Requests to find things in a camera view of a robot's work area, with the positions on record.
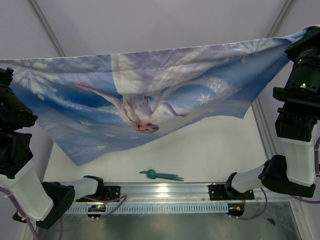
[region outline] blue fabric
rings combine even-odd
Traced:
[[[288,63],[284,38],[168,50],[1,60],[11,88],[77,165],[203,118],[243,118]]]

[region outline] green toy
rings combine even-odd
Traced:
[[[166,173],[156,173],[155,170],[148,170],[148,171],[141,171],[140,174],[146,174],[146,177],[149,179],[166,179],[166,180],[173,180],[173,181],[180,181],[183,182],[185,179],[183,177],[178,177],[175,174],[166,174]]]

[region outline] metal pole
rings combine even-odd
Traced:
[[[52,42],[52,45],[54,47],[54,49],[56,50],[56,52],[58,53],[58,55],[60,57],[66,57],[66,54],[64,52],[64,50],[62,49],[59,41],[56,38],[56,35],[54,34],[53,30],[51,29],[44,13],[42,12],[39,4],[37,3],[37,0],[27,0],[32,8],[32,10],[34,11],[36,17],[38,18],[38,20],[40,21],[44,31],[46,32],[46,34],[48,35],[50,41]]]
[[[289,12],[293,8],[296,0],[286,0],[283,4],[280,13],[275,19],[270,31],[267,34],[267,38],[276,37],[281,26],[284,24]],[[260,133],[261,142],[263,145],[264,153],[267,159],[271,159],[273,155],[278,154],[279,148],[276,144],[275,136],[273,136],[271,132],[271,128],[274,125],[270,126],[268,124],[268,120],[266,118],[265,110],[261,102],[261,98],[257,97],[256,100],[252,104],[252,110],[255,117],[255,121]]]

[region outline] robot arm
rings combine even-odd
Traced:
[[[104,181],[85,176],[73,182],[40,182],[31,160],[32,135],[15,132],[33,126],[38,117],[9,88],[12,79],[12,69],[0,69],[0,187],[10,191],[38,227],[49,229],[74,200],[101,199]],[[25,223],[17,213],[13,219]]]
[[[311,198],[319,161],[314,158],[320,120],[320,28],[311,27],[285,53],[294,62],[284,88],[275,87],[273,97],[284,102],[275,122],[285,156],[275,155],[264,165],[242,173],[232,173],[224,188],[230,197],[250,189],[269,190]]]

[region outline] blonde hair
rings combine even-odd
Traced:
[[[141,131],[139,129],[138,126],[139,126],[140,119],[126,100],[123,101],[123,103],[121,104],[120,112],[121,112],[122,119],[131,126],[132,130],[142,134],[153,134],[154,132],[156,132],[156,131],[151,131],[151,132]]]

